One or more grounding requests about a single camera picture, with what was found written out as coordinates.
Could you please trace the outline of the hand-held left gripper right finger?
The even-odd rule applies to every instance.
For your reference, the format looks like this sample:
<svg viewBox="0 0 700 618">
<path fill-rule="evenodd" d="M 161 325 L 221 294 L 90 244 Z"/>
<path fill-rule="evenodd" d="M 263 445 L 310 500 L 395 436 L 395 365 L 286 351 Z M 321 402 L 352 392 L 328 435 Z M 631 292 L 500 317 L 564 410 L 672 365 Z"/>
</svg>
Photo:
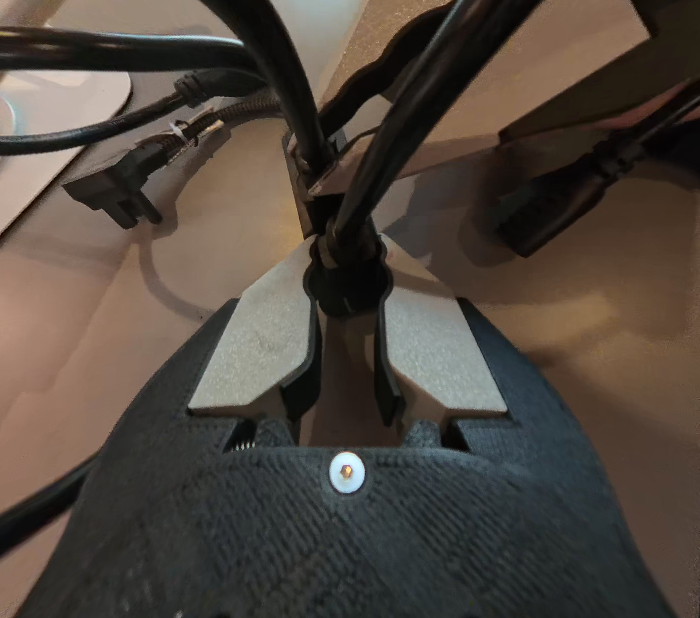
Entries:
<svg viewBox="0 0 700 618">
<path fill-rule="evenodd" d="M 376 401 L 386 426 L 508 412 L 453 291 L 384 234 L 387 289 L 377 309 Z"/>
</svg>

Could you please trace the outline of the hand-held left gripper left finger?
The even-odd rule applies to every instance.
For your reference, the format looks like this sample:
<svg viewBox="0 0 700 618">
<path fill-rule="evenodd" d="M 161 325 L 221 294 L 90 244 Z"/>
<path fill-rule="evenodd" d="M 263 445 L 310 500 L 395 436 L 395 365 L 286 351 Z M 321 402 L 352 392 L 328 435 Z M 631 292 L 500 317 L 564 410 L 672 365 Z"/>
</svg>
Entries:
<svg viewBox="0 0 700 618">
<path fill-rule="evenodd" d="M 313 239 L 241 295 L 188 409 L 298 421 L 320 394 L 321 334 L 309 276 Z"/>
</svg>

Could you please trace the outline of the white stand base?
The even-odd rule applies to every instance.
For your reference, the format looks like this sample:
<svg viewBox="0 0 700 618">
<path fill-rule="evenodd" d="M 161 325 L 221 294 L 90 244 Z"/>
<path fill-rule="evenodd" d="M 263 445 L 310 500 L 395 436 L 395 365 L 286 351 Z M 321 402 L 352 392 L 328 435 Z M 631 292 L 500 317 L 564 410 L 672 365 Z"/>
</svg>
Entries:
<svg viewBox="0 0 700 618">
<path fill-rule="evenodd" d="M 118 115 L 132 94 L 125 72 L 17 71 L 1 79 L 1 136 L 38 135 Z M 48 188 L 82 147 L 1 156 L 1 232 Z"/>
</svg>

